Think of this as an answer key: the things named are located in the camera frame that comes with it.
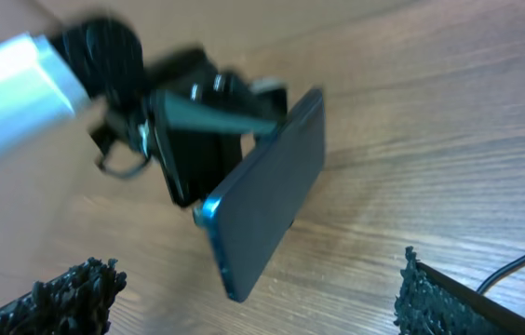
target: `black phone mount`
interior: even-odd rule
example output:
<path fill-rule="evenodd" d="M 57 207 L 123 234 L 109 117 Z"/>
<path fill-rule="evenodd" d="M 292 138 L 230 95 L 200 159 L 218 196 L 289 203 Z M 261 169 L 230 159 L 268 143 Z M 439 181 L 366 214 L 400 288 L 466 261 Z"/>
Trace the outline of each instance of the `black phone mount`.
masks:
<path fill-rule="evenodd" d="M 101 151 L 99 169 L 128 179 L 154 158 L 173 202 L 182 208 L 206 198 L 240 163 L 240 135 L 270 136 L 286 121 L 282 84 L 267 82 L 253 91 L 235 72 L 220 72 L 201 47 L 145 68 L 138 37 L 111 18 L 87 21 L 52 44 L 89 95 L 107 99 L 103 121 L 90 130 Z M 110 169 L 107 158 L 119 141 L 141 154 L 142 162 L 124 171 Z"/>

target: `phone holder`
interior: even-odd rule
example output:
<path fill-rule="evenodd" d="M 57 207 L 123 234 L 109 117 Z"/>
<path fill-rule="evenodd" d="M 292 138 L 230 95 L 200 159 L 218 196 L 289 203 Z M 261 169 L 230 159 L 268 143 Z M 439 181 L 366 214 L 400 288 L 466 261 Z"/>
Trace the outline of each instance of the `phone holder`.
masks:
<path fill-rule="evenodd" d="M 322 169 L 321 91 L 309 91 L 288 113 L 280 81 L 247 84 L 220 72 L 201 47 L 145 68 L 136 35 L 112 19 L 88 21 L 52 43 L 89 95 L 108 101 L 90 130 L 101 151 L 98 168 L 130 179 L 159 162 L 172 201 L 193 206 L 195 223 L 207 230 L 228 297 L 244 301 Z M 246 157 L 244 134 L 256 139 Z M 108 167 L 116 142 L 142 161 Z"/>

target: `blue smartphone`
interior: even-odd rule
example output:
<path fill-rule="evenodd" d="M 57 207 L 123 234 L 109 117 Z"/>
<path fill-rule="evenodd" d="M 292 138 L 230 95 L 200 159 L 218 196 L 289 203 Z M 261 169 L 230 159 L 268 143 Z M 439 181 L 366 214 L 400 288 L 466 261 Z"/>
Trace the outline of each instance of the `blue smartphone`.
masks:
<path fill-rule="evenodd" d="M 204 201 L 195 220 L 208 232 L 230 299 L 248 297 L 324 161 L 324 101 L 314 88 Z"/>

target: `wooden table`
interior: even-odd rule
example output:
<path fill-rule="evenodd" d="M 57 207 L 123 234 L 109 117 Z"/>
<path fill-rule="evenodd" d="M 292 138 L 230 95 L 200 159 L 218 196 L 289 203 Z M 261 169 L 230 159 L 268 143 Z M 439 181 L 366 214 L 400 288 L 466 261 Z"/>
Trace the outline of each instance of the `wooden table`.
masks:
<path fill-rule="evenodd" d="M 471 288 L 525 253 L 525 0 L 399 2 L 313 28 L 214 51 L 285 78 L 292 102 L 312 85 L 327 100 L 325 169 L 245 303 L 158 167 L 122 182 L 79 162 L 21 278 L 118 258 L 113 334 L 397 334 L 404 247 Z M 525 316 L 525 269 L 488 296 Z"/>

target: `black plastic part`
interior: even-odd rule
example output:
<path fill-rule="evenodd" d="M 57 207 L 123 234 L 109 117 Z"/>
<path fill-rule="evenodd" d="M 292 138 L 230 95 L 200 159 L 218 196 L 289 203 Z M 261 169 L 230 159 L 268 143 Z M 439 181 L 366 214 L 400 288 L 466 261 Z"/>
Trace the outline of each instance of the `black plastic part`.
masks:
<path fill-rule="evenodd" d="M 151 94 L 148 114 L 158 117 L 155 127 L 170 130 L 189 130 L 213 134 L 272 135 L 279 122 L 249 114 L 231 113 L 226 110 L 197 103 L 168 90 Z"/>
<path fill-rule="evenodd" d="M 231 111 L 237 115 L 256 117 L 263 120 L 284 122 L 287 111 L 281 106 L 265 103 L 253 94 L 248 85 L 233 71 L 225 71 L 205 84 L 203 100 L 214 107 Z"/>
<path fill-rule="evenodd" d="M 124 170 L 116 170 L 112 169 L 106 164 L 107 161 L 107 155 L 104 155 L 97 159 L 95 162 L 95 165 L 99 170 L 108 176 L 116 177 L 120 180 L 129 180 L 132 179 L 139 174 L 149 165 L 151 162 L 151 156 L 144 157 L 142 161 L 138 164 L 136 164 L 133 167 L 128 167 Z"/>
<path fill-rule="evenodd" d="M 408 265 L 395 302 L 401 334 L 525 334 L 525 318 L 416 260 L 406 248 Z"/>
<path fill-rule="evenodd" d="M 153 87 L 168 89 L 184 97 L 190 97 L 194 84 L 212 83 L 217 74 L 217 69 L 200 48 L 175 52 L 147 70 Z M 154 157 L 162 163 L 172 201 L 182 208 L 204 198 L 242 160 L 237 135 L 174 130 L 164 125 L 157 127 L 154 121 L 153 132 L 167 145 L 165 164 L 157 138 L 151 138 L 149 146 L 154 148 Z"/>
<path fill-rule="evenodd" d="M 268 101 L 269 106 L 281 115 L 288 114 L 288 90 L 278 87 L 256 95 L 261 101 Z"/>
<path fill-rule="evenodd" d="M 127 108 L 147 88 L 142 46 L 129 27 L 114 18 L 94 18 L 50 38 L 90 98 L 102 94 Z"/>
<path fill-rule="evenodd" d="M 105 123 L 91 129 L 89 134 L 99 147 L 101 154 L 105 157 L 110 153 L 112 146 L 118 140 L 117 133 Z"/>

